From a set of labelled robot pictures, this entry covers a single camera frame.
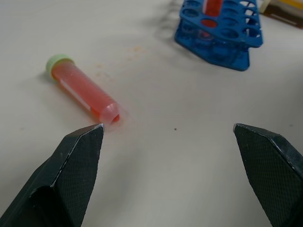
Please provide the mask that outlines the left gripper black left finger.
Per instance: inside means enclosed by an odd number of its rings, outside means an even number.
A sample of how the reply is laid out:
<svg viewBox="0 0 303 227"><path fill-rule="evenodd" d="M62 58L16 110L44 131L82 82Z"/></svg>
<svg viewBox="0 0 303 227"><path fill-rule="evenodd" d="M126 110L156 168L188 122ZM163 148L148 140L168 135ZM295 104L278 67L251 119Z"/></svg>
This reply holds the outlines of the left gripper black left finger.
<svg viewBox="0 0 303 227"><path fill-rule="evenodd" d="M104 125L66 135L0 218L2 227L80 227L94 189Z"/></svg>

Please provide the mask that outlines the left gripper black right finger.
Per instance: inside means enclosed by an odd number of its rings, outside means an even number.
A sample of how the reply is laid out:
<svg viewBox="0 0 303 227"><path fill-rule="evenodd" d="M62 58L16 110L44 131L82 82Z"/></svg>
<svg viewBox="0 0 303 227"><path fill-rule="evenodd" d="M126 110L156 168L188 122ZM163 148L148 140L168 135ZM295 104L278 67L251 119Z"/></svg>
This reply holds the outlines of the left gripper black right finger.
<svg viewBox="0 0 303 227"><path fill-rule="evenodd" d="M237 123L248 181L274 227L303 225L303 157L282 135Z"/></svg>

